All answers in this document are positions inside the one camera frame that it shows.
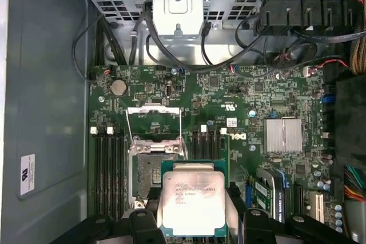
capacitor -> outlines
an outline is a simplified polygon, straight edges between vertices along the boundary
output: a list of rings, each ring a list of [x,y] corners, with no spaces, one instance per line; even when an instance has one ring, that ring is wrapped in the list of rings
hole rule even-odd
[[[322,158],[321,161],[323,164],[326,164],[326,165],[333,164],[333,160],[331,160],[331,159]]]
[[[321,180],[324,182],[324,184],[328,184],[328,185],[332,184],[331,179],[328,177],[321,177]]]
[[[317,186],[319,189],[322,189],[322,188],[323,188],[323,186],[324,186],[324,182],[323,182],[323,181],[318,181],[318,182],[316,183],[316,186]]]
[[[248,115],[249,117],[255,117],[257,115],[257,112],[254,110],[250,110]]]
[[[314,93],[312,93],[312,94],[310,95],[310,97],[311,97],[312,99],[320,99],[320,98],[321,98],[321,96],[322,96],[322,93],[320,93],[320,92],[318,92],[318,91],[316,91],[316,92],[314,92]]]
[[[333,158],[333,156],[331,154],[327,154],[327,153],[322,153],[321,157],[325,158],[325,159],[328,159],[328,160],[331,160]]]
[[[314,176],[321,177],[321,171],[318,171],[318,170],[314,171]]]
[[[341,212],[339,212],[339,211],[332,210],[332,211],[331,211],[331,216],[333,216],[333,217],[335,217],[335,218],[337,218],[337,219],[341,219],[343,215],[342,215],[342,213],[341,213]]]
[[[323,190],[324,191],[330,191],[331,190],[331,186],[329,184],[324,184],[323,185]]]
[[[331,224],[329,227],[336,230],[338,233],[343,233],[342,227],[338,227],[337,225]]]
[[[332,203],[331,209],[336,210],[336,211],[342,211],[342,205],[339,205],[337,203]]]
[[[332,217],[332,218],[331,218],[331,222],[332,222],[333,224],[337,225],[337,226],[342,226],[342,225],[343,225],[342,220],[337,219],[337,218],[335,218],[335,217]]]

cable bundle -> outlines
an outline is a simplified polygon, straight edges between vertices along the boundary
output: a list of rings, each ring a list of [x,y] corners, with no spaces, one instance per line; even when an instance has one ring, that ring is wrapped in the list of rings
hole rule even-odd
[[[346,166],[344,175],[344,193],[346,197],[360,202],[366,202],[366,186],[356,169]]]

heatsink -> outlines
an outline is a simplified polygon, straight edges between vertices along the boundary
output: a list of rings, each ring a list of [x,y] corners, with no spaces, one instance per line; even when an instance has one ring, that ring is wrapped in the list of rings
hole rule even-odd
[[[296,118],[267,119],[265,121],[267,153],[293,153],[303,150],[301,120]]]

chip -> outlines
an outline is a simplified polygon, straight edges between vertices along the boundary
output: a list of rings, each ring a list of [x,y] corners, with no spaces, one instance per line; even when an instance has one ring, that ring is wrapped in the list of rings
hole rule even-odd
[[[209,78],[210,86],[218,86],[218,77],[210,77]]]
[[[305,165],[303,164],[296,165],[296,174],[305,174],[305,173],[306,173]]]
[[[264,91],[264,83],[263,82],[255,82],[254,83],[254,91],[257,93],[262,93]]]

white label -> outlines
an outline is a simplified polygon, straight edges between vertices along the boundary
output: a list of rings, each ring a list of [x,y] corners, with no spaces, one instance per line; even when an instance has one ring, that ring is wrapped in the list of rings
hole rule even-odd
[[[260,200],[259,198],[257,198],[257,202],[258,202],[259,206],[262,207],[263,210],[266,210],[265,203],[262,200]]]
[[[256,182],[256,189],[260,191],[265,197],[267,197],[267,190],[265,187]]]
[[[237,127],[238,126],[238,120],[236,119],[236,117],[233,118],[227,118],[226,119],[226,126],[229,128],[233,128],[233,127]]]
[[[21,195],[34,190],[35,154],[21,158]]]

